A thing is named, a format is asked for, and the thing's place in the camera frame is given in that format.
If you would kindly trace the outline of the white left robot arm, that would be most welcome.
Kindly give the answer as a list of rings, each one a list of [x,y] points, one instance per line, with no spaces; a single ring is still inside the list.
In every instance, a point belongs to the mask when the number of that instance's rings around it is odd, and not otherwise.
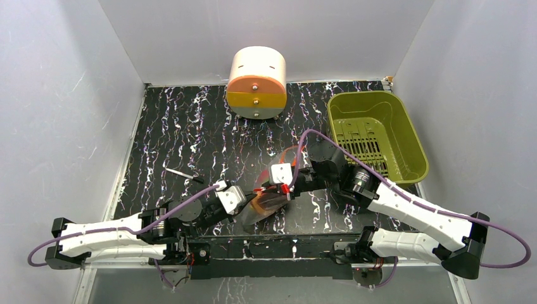
[[[208,262],[208,245],[195,240],[203,231],[244,207],[239,200],[212,198],[168,200],[161,206],[108,222],[76,224],[66,218],[53,222],[56,238],[47,247],[45,264],[55,270],[81,268],[98,260],[148,258],[160,265]]]

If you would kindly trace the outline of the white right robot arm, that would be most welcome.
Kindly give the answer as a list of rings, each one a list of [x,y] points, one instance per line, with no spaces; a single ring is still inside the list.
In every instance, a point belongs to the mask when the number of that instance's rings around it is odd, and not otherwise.
[[[413,195],[383,177],[331,140],[323,140],[310,153],[309,165],[291,166],[289,198],[319,189],[335,193],[368,211],[401,220],[412,232],[388,231],[367,226],[360,239],[332,258],[341,263],[373,262],[381,258],[405,257],[442,266],[448,272],[477,279],[488,233],[489,217],[453,213]]]

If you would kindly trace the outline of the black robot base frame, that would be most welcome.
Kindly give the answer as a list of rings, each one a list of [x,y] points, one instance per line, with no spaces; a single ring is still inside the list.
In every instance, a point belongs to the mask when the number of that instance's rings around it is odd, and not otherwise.
[[[184,238],[165,246],[150,265],[184,268],[193,280],[225,277],[366,278],[386,258],[362,246],[359,233],[266,234]]]

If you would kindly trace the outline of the olive green plastic basket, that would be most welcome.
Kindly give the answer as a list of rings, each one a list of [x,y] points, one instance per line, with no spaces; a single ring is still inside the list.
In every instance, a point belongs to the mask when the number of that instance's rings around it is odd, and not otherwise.
[[[405,105],[386,91],[343,92],[327,104],[327,134],[385,178],[406,188],[429,173],[429,162]]]

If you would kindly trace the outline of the clear zip top bag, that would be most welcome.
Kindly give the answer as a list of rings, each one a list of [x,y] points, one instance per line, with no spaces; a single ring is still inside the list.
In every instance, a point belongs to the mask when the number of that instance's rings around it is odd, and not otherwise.
[[[297,149],[297,146],[284,149],[261,171],[253,186],[256,197],[239,216],[244,227],[268,218],[289,202]]]

